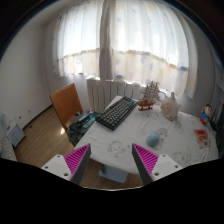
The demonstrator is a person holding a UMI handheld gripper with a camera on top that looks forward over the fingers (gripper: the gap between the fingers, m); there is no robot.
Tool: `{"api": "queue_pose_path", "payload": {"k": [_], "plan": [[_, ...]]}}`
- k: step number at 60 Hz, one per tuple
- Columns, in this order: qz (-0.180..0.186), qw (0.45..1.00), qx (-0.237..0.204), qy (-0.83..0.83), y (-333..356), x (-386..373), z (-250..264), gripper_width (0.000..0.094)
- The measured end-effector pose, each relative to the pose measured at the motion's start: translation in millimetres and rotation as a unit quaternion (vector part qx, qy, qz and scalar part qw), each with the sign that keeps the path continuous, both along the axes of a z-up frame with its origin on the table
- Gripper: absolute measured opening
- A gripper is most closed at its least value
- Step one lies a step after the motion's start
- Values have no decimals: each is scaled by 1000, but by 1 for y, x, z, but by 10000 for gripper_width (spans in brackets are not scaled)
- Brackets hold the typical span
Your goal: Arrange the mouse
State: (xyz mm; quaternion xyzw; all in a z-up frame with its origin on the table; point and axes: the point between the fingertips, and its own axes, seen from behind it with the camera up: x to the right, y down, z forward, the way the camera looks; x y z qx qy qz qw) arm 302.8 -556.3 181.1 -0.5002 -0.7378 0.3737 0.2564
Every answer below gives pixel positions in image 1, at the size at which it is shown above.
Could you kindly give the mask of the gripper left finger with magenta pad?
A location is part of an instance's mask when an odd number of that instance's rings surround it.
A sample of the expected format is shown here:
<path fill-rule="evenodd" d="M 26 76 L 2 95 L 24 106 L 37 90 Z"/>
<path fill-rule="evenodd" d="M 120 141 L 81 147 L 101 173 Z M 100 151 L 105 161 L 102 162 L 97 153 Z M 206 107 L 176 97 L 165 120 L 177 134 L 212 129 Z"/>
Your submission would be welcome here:
<path fill-rule="evenodd" d="M 55 155 L 42 166 L 42 169 L 79 185 L 90 155 L 91 145 L 86 144 L 65 156 L 59 154 Z"/>

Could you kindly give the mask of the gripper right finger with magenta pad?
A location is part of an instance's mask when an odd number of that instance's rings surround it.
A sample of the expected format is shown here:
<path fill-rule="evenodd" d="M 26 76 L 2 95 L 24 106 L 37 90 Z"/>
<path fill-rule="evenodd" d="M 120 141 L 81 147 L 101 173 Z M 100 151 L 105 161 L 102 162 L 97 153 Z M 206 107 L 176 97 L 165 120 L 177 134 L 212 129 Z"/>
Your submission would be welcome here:
<path fill-rule="evenodd" d="M 157 155 L 137 144 L 132 144 L 132 155 L 144 185 L 182 169 L 167 154 Z"/>

